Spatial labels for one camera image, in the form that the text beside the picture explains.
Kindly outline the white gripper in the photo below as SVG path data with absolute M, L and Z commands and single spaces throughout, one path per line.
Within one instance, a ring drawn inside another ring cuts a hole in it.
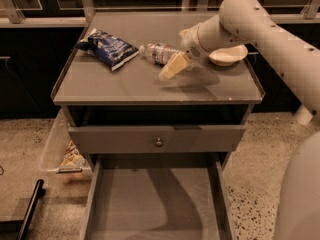
M 191 58 L 200 59 L 209 54 L 208 33 L 204 23 L 179 32 L 181 49 Z M 174 53 L 159 73 L 161 81 L 167 81 L 190 66 L 190 59 L 184 52 Z

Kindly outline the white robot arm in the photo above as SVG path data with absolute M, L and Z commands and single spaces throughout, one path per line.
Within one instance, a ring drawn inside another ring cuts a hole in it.
M 257 0 L 223 0 L 210 19 L 180 32 L 182 52 L 162 80 L 220 48 L 253 45 L 302 105 L 320 114 L 320 51 L 278 26 Z M 292 155 L 282 180 L 273 240 L 320 240 L 320 132 Z

